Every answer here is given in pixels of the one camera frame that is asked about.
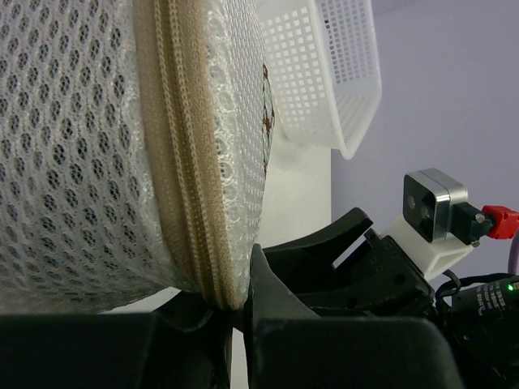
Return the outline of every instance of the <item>beige zipper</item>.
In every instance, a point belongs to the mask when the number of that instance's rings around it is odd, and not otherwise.
[[[135,0],[134,15],[144,130],[162,233],[174,265],[204,298],[221,309],[237,309],[201,0],[155,0],[154,36],[151,1]]]

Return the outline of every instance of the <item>screw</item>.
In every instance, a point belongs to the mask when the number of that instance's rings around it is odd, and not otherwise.
[[[484,216],[482,213],[479,213],[479,214],[476,215],[476,221],[477,221],[479,224],[481,224],[481,223],[482,223],[483,221],[485,221],[485,220],[486,220],[486,218],[485,218],[485,216]]]

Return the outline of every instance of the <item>red cable plug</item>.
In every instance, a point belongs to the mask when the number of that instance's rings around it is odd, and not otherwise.
[[[485,215],[492,216],[495,226],[487,234],[493,239],[512,239],[519,229],[519,212],[512,211],[502,205],[486,205],[483,207]]]

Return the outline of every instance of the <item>silver camera housing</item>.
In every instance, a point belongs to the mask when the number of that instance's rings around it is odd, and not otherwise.
[[[469,192],[460,182],[438,169],[425,169],[404,177],[403,214],[426,241],[447,239],[453,205],[468,200]]]

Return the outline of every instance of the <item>black cable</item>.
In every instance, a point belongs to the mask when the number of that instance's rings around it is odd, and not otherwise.
[[[452,271],[447,270],[444,274],[450,278],[450,281],[447,281],[445,284],[441,285],[435,294],[436,299],[436,309],[441,314],[446,314],[450,309],[450,306],[445,302],[444,298],[449,296],[454,296],[457,294],[461,288],[465,288],[472,284],[488,284],[490,282],[495,282],[499,280],[503,280],[505,278],[513,277],[514,274],[508,273],[492,273],[486,276],[471,276],[466,278],[459,279]]]
[[[459,278],[457,278],[452,270],[444,271],[444,275],[451,279],[451,281],[456,285],[456,289],[454,291],[443,293],[442,297],[453,296],[460,291],[461,281]]]

